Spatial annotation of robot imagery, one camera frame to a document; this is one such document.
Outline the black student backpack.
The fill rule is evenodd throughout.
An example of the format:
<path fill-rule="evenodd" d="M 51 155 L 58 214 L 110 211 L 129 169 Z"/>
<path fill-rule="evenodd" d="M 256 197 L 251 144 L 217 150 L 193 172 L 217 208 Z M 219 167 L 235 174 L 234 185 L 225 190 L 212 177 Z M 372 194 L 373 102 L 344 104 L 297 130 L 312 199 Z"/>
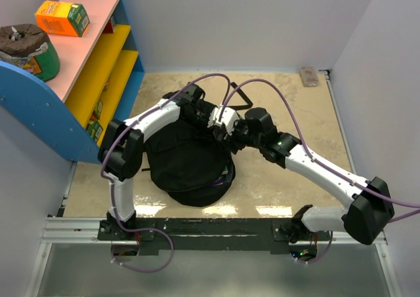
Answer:
<path fill-rule="evenodd" d="M 232 154 L 217 140 L 214 127 L 200 129 L 178 120 L 152 135 L 144 147 L 153 183 L 182 205 L 212 205 L 236 178 Z M 231 182 L 212 186 L 223 175 Z"/>

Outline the purple colourful book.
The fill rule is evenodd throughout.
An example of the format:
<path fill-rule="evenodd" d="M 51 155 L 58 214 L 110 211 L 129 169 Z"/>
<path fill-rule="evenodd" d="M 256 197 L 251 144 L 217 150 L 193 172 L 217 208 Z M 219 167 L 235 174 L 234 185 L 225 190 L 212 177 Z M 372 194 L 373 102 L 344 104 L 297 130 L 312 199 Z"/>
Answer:
<path fill-rule="evenodd" d="M 231 182 L 231 180 L 232 180 L 231 177 L 227 175 L 223 175 L 223 176 L 220 176 L 215 182 L 213 182 L 212 186 L 223 185 L 223 184 Z"/>

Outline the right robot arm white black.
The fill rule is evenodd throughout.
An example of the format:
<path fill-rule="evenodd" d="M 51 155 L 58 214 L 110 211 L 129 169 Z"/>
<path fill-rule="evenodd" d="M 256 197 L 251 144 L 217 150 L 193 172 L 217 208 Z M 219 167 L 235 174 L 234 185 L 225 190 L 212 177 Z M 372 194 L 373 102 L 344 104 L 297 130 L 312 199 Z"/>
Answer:
<path fill-rule="evenodd" d="M 293 217 L 296 238 L 308 239 L 318 231 L 347 232 L 354 240 L 370 245 L 394 216 L 387 183 L 353 174 L 304 147 L 294 135 L 278 131 L 270 114 L 253 108 L 240 117 L 227 108 L 216 120 L 235 150 L 252 147 L 269 162 L 300 174 L 340 202 L 339 207 L 304 206 Z"/>

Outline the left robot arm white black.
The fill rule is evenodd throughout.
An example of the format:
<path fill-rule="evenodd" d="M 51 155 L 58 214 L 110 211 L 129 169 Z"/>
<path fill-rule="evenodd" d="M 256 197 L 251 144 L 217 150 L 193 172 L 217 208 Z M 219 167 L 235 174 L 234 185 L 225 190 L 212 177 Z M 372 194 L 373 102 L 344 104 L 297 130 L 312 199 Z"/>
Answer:
<path fill-rule="evenodd" d="M 218 106 L 204 100 L 196 84 L 164 95 L 154 106 L 124 121 L 112 120 L 98 152 L 100 175 L 109 183 L 110 208 L 106 221 L 120 239 L 130 239 L 136 228 L 133 177 L 140 170 L 144 143 L 156 132 L 178 120 L 206 129 Z"/>

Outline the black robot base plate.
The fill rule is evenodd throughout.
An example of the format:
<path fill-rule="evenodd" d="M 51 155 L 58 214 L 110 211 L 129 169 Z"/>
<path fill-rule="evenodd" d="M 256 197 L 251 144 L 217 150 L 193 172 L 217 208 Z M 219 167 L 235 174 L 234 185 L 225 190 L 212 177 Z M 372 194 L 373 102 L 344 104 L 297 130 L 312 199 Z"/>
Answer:
<path fill-rule="evenodd" d="M 166 233 L 175 250 L 202 251 L 266 251 L 271 254 L 289 254 L 293 243 L 297 248 L 317 253 L 315 241 L 327 241 L 329 234 L 321 231 L 313 235 L 307 231 L 292 231 L 290 218 L 137 218 L 136 228 L 144 228 L 138 236 L 121 233 L 106 220 L 101 220 L 98 240 L 109 241 L 122 250 L 136 250 L 141 256 L 156 256 L 169 250 L 167 239 L 157 230 Z"/>

